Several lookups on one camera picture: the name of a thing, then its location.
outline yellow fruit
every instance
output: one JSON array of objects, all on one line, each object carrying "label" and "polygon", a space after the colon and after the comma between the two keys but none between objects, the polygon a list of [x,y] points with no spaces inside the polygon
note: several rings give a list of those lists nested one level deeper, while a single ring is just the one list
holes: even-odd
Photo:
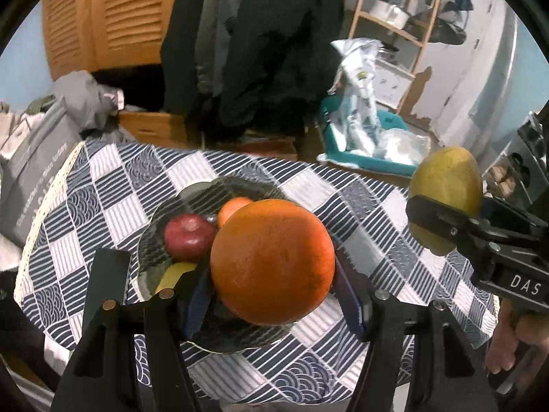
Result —
[{"label": "yellow fruit", "polygon": [[181,275],[185,274],[186,272],[194,271],[196,267],[196,263],[188,262],[180,262],[170,265],[168,269],[166,269],[166,272],[162,276],[162,279],[160,279],[160,282],[156,287],[156,291],[154,292],[154,294],[157,294],[164,288],[174,288]]},{"label": "yellow fruit", "polygon": [[[482,179],[477,162],[468,150],[444,147],[425,158],[410,182],[410,198],[428,196],[477,216],[482,202]],[[443,238],[409,224],[410,234],[435,255],[446,255],[456,246]]]}]

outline human hand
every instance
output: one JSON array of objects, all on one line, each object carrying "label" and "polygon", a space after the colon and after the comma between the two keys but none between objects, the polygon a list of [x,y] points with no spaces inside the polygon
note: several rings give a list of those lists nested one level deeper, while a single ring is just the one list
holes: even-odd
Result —
[{"label": "human hand", "polygon": [[513,329],[511,312],[513,307],[510,300],[501,302],[498,314],[498,325],[493,332],[492,342],[488,349],[485,365],[496,374],[503,370],[510,370],[515,365],[514,352],[519,341],[535,345],[545,356],[549,353],[549,317],[540,313],[529,313],[517,323]]}]

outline metal rack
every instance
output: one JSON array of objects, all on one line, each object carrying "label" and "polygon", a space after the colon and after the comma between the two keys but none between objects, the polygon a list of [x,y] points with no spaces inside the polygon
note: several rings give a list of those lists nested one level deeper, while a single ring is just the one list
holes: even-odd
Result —
[{"label": "metal rack", "polygon": [[[380,26],[383,26],[388,31],[391,31],[394,34],[397,34],[400,37],[403,37],[405,40],[407,40],[409,42],[412,42],[414,45],[418,46],[418,48],[419,48],[418,53],[416,55],[416,58],[413,62],[411,70],[410,70],[410,72],[415,75],[415,73],[417,73],[417,71],[418,71],[417,68],[418,68],[418,65],[419,65],[419,60],[421,59],[421,57],[422,57],[422,55],[425,51],[425,47],[427,46],[427,44],[429,42],[429,38],[430,38],[431,32],[433,30],[433,26],[435,25],[436,16],[437,16],[438,11],[439,11],[440,0],[433,0],[432,6],[431,6],[431,15],[429,17],[429,21],[427,23],[425,23],[425,25],[422,25],[423,28],[424,28],[424,32],[423,32],[423,38],[421,38],[421,39],[418,39],[418,38],[414,37],[412,34],[409,34],[406,31],[400,30],[400,29],[394,27],[393,25],[391,25],[389,23],[386,23],[383,20],[378,19],[377,17],[374,17],[370,13],[363,11],[362,10],[363,3],[364,3],[364,0],[358,0],[358,2],[357,2],[355,13],[354,13],[353,18],[352,18],[351,30],[349,31],[349,38],[352,38],[354,36],[355,31],[356,31],[356,27],[359,23],[359,19],[366,19],[366,20],[370,20],[370,21],[372,21],[376,24],[379,24]],[[405,6],[406,6],[405,10],[407,11],[409,6],[410,6],[410,0],[406,1]]]}]

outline wooden shutter door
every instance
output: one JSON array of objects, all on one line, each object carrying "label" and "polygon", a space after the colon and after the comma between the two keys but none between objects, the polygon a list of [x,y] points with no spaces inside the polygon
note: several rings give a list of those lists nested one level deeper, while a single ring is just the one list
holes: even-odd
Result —
[{"label": "wooden shutter door", "polygon": [[42,31],[51,78],[97,70],[90,0],[43,0]]},{"label": "wooden shutter door", "polygon": [[174,0],[91,0],[100,69],[160,63]]}]

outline table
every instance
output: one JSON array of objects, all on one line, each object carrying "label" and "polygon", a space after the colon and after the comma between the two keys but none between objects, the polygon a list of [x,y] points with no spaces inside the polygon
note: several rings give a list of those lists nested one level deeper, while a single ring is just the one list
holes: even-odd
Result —
[{"label": "table", "polygon": [[[493,332],[494,299],[471,285],[470,263],[457,252],[434,256],[410,235],[406,189],[325,166],[223,151],[97,140],[79,147],[37,215],[14,296],[34,324],[68,349],[81,337],[95,250],[132,253],[126,302],[139,301],[137,242],[155,208],[190,184],[229,174],[271,182],[314,212],[377,288],[416,304],[443,299],[474,346]],[[410,377],[412,345],[408,337],[399,384]],[[277,344],[230,355],[190,344],[181,348],[200,396],[233,403],[318,404],[351,396],[367,344],[350,334],[338,302],[329,296]],[[136,355],[139,381],[148,385],[143,337],[136,338]]]}]

